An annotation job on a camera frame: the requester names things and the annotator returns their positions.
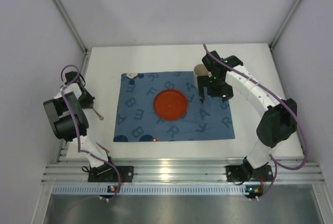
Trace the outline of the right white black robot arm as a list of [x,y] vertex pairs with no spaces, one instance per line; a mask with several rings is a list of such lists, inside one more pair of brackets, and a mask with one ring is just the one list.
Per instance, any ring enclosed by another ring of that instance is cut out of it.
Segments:
[[239,92],[257,111],[261,118],[256,129],[258,137],[244,164],[251,169],[259,169],[267,164],[270,154],[282,141],[287,140],[296,130],[294,116],[297,114],[296,102],[289,98],[272,96],[260,87],[243,62],[236,56],[220,58],[216,51],[201,59],[207,74],[197,75],[199,99],[205,96],[221,98],[223,102]]

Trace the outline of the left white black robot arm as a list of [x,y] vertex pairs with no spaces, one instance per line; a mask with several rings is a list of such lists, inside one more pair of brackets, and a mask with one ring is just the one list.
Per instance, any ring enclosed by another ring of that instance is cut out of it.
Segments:
[[95,98],[85,89],[85,80],[79,72],[65,74],[58,94],[43,102],[43,107],[54,135],[73,142],[79,153],[89,161],[90,168],[100,169],[111,163],[108,152],[88,134],[89,123],[85,110],[92,109]]

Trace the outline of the beige paper cup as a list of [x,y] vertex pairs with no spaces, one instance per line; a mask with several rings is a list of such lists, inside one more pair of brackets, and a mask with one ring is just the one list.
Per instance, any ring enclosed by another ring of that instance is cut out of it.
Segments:
[[198,64],[194,67],[193,75],[194,75],[194,86],[198,89],[198,77],[208,76],[209,71],[206,69],[204,64]]

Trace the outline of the red round plastic plate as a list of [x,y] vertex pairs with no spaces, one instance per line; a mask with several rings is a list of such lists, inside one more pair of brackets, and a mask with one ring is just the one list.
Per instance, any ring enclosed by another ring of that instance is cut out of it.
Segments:
[[187,110],[187,100],[179,90],[166,89],[155,96],[153,109],[155,114],[163,120],[178,120]]

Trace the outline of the blue letter-print placemat cloth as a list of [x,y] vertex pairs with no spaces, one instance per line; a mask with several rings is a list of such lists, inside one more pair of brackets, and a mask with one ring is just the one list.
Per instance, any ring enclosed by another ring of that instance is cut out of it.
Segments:
[[[166,89],[180,91],[187,109],[178,120],[161,119],[153,109],[156,95]],[[124,73],[114,130],[115,142],[208,141],[234,139],[228,102],[206,96],[200,102],[189,71]]]

